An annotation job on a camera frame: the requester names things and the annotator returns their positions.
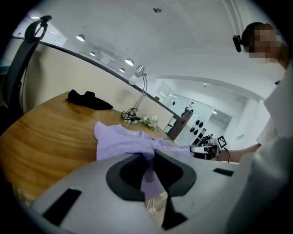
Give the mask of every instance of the person's arm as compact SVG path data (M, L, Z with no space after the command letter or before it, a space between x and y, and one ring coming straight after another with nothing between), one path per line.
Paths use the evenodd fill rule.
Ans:
M246 149L229 150L230 155L231 155L230 162L238 163L244 154L253 153L260 146L261 146L261 144L255 144L255 145L250 146L250 147L248 147ZM222 153L221 153L221 157L219 159L220 159L220 161L228 161L228 159L229 159L229 153L228 153L228 151L223 150Z

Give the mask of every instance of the white flower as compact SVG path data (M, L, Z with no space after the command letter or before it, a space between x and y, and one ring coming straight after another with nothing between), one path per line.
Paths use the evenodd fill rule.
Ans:
M157 120L157 116L156 116L156 115L153 115L153 116L152 116L152 120L153 120L153 121L156 121L156 120Z
M146 121L148 118L148 115L144 116L144 118L142 119L143 121Z

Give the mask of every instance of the lavender t-shirt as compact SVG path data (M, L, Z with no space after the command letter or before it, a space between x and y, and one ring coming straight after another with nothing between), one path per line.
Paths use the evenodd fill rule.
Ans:
M160 180L152 170L155 149L175 151L182 156L193 156L190 152L190 146L173 148L171 141L152 138L142 130L131 131L120 124L105 126L101 122L97 122L94 133L98 140L97 160L115 157L123 153L142 153L146 160L149 161L149 168L141 181L141 191L145 193L146 200L158 197L164 191Z

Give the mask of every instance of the office chair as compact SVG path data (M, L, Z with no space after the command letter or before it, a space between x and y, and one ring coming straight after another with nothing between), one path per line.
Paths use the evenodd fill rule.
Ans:
M44 37L48 24L47 22L51 20L51 16L43 16L37 21L30 24L26 31L24 41L20 45L11 65L6 75L3 83L2 93L3 99L7 105L1 106L1 114L4 118L5 123L3 123L0 129L0 135L17 119L23 115L23 110L19 102L19 92L22 86L21 79L22 75L28 66L29 60L33 55L39 42ZM43 33L40 37L36 37L39 30L43 27Z

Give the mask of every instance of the silver desk lamp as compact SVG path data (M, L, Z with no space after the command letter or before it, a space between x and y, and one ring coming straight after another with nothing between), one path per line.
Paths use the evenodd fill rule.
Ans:
M134 74L132 77L129 78L129 84L135 85L137 80L142 77L143 79L143 90L141 93L140 98L137 100L136 104L133 108L129 109L127 112L121 113L121 119L123 119L124 122L131 124L131 125L137 125L140 118L136 116L136 113L138 112L138 108L144 99L144 97L147 95L147 75L144 73L145 67L142 65L137 66L134 69Z

